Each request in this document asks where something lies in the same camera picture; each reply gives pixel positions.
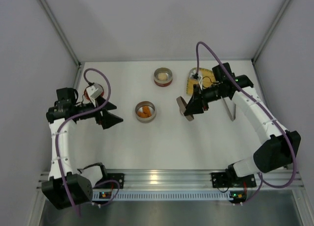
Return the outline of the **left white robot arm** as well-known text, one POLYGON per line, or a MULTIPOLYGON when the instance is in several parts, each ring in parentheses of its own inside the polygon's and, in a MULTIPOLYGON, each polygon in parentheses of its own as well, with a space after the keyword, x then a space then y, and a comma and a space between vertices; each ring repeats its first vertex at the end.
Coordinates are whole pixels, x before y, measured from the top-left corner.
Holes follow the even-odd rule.
POLYGON ((116 196, 113 189, 123 188, 123 173, 109 174, 101 162, 80 168, 74 157, 72 136, 77 121, 94 119, 103 129, 123 121, 110 113, 117 107, 103 98, 104 92, 99 84, 89 85, 83 93, 89 102, 83 103, 78 102, 76 89, 58 89, 57 101, 46 113, 52 135, 52 160, 48 181, 41 184, 41 190, 58 210, 91 202, 97 188, 105 189, 100 197, 109 201, 116 196))

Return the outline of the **steel food tongs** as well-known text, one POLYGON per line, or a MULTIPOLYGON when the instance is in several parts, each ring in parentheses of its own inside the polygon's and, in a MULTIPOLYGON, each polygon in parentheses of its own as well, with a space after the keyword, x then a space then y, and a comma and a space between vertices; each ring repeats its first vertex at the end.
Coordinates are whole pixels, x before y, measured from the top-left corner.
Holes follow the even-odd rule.
POLYGON ((230 120, 232 122, 235 121, 236 120, 236 104, 233 101, 228 101, 226 98, 223 98, 222 102, 230 120))

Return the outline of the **orange fried nuggets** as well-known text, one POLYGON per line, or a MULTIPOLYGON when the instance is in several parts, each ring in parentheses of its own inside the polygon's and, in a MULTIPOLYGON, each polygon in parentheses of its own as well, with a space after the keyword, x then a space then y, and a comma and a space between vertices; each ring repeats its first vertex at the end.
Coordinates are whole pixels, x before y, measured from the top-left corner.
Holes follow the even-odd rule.
POLYGON ((141 107, 141 110, 137 111, 137 115, 140 118, 149 118, 152 116, 149 106, 141 107))

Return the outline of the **white round bun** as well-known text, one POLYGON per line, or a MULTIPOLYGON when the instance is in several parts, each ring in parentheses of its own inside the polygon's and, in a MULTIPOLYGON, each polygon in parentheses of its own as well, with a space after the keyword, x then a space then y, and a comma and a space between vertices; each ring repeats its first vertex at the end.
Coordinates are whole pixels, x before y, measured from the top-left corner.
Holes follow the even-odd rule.
POLYGON ((167 73, 159 73, 157 75, 157 79, 160 81, 167 81, 168 80, 168 75, 167 73))

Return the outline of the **brown round lid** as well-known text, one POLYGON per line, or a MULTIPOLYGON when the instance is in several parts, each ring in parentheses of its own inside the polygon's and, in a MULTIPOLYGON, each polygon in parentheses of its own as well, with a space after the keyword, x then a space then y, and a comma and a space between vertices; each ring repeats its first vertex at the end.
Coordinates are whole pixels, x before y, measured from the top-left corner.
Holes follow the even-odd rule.
POLYGON ((179 96, 179 97, 176 98, 176 102, 177 102, 177 104, 178 104, 178 106, 179 106, 179 111, 180 111, 180 113, 181 113, 189 122, 193 121, 193 120, 194 120, 193 115, 185 115, 185 114, 184 114, 185 111, 186 111, 186 108, 185 108, 185 107, 186 107, 186 105, 187 105, 187 103, 185 102, 184 98, 181 97, 181 96, 179 96))

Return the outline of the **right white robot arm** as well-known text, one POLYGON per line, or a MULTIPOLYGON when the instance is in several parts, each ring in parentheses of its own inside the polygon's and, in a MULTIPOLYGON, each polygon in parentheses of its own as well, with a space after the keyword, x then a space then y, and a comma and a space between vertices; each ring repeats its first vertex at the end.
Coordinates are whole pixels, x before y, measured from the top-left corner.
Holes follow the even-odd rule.
POLYGON ((235 76, 229 63, 212 69, 215 83, 202 89, 193 86, 189 102, 183 101, 181 109, 185 117, 202 114, 209 109, 209 103, 230 98, 246 116, 256 132, 261 146, 252 156, 228 166, 226 172, 233 179, 272 170, 294 162, 301 136, 297 131, 288 131, 259 98, 252 81, 246 75, 235 76))

